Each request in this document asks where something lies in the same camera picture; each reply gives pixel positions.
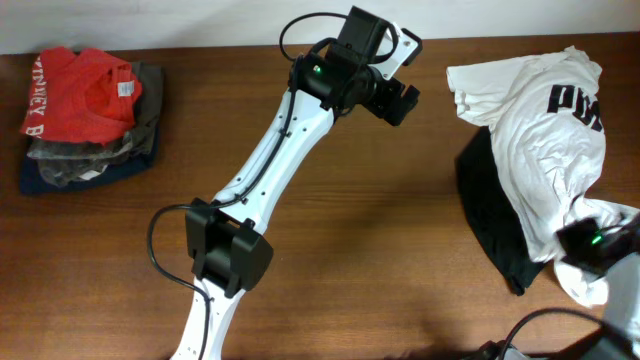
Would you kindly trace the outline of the white t-shirt black print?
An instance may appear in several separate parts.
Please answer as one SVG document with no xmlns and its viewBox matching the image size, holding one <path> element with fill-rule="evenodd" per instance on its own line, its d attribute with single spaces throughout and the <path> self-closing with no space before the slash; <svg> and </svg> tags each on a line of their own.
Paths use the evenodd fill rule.
<svg viewBox="0 0 640 360">
<path fill-rule="evenodd" d="M 556 232 L 585 218 L 609 227 L 638 212 L 586 195 L 606 154 L 597 99 L 601 73 L 575 47 L 446 70 L 457 117 L 491 133 L 500 184 L 529 258 L 552 265 L 561 288 L 588 308 L 607 302 L 608 285 L 569 264 Z"/>
</svg>

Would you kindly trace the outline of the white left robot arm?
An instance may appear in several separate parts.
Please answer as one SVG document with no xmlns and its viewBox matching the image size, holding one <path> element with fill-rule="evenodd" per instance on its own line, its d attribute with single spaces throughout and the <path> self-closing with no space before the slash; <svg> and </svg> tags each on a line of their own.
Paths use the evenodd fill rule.
<svg viewBox="0 0 640 360">
<path fill-rule="evenodd" d="M 193 261 L 194 296 L 173 356 L 219 359 L 234 313 L 273 258 L 264 235 L 271 215 L 304 158 L 336 120 L 357 105 L 397 126 L 419 96 L 395 79 L 422 50 L 404 33 L 379 42 L 382 54 L 354 45 L 314 46 L 294 60 L 278 111 L 235 177 L 211 201 L 196 198 L 182 206 L 188 255 Z"/>
</svg>

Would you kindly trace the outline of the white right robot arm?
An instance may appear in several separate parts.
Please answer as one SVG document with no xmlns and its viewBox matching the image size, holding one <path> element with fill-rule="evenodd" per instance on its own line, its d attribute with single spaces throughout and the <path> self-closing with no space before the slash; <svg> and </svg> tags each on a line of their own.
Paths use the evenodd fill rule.
<svg viewBox="0 0 640 360">
<path fill-rule="evenodd" d="M 464 360 L 639 360 L 639 217 L 609 227 L 587 218 L 556 235 L 569 264 L 606 281 L 608 300 L 603 316 L 560 307 L 537 310 L 522 318 L 504 340 L 489 341 Z M 519 331 L 532 320 L 560 314 L 588 320 L 598 328 L 555 353 L 527 355 L 513 345 Z"/>
</svg>

